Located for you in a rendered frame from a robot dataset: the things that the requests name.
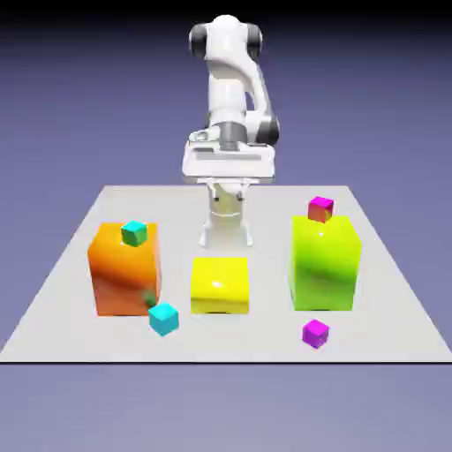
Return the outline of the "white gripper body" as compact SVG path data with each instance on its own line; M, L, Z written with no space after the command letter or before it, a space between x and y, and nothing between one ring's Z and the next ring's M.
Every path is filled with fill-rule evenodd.
M271 181L275 177L275 150L270 146L239 143L238 151L223 151L216 141L185 143L183 175L205 179Z

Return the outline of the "small magenta cube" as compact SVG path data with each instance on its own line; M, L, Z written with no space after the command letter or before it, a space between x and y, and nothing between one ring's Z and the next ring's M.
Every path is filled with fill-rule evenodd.
M316 196L309 201L308 218L316 222L327 222L333 214L334 201L329 198Z
M329 326L319 320L310 320L302 328L302 341L314 349L321 347L329 335Z

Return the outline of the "small cyan cube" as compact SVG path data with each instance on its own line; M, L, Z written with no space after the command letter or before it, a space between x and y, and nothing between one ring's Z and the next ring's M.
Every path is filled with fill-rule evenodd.
M149 325L160 336L179 328L178 310L163 302L148 309Z
M137 247L147 241L147 225L143 222L129 221L121 227L122 242Z

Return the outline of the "large yellow box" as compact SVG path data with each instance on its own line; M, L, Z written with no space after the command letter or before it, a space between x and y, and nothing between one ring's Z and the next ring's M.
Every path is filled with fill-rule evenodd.
M249 313L246 257L195 257L190 288L191 313Z

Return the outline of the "large lime green box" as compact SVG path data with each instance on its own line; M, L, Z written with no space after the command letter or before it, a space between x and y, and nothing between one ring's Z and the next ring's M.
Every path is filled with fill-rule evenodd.
M350 218L291 222L289 285L296 311L349 311L353 307L362 250Z

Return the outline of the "large orange box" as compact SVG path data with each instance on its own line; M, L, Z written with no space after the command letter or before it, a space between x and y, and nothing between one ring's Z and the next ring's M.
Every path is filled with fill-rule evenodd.
M123 241L121 222L103 222L87 250L100 316L147 316L158 304L162 268L157 224L147 224L147 240L132 246Z

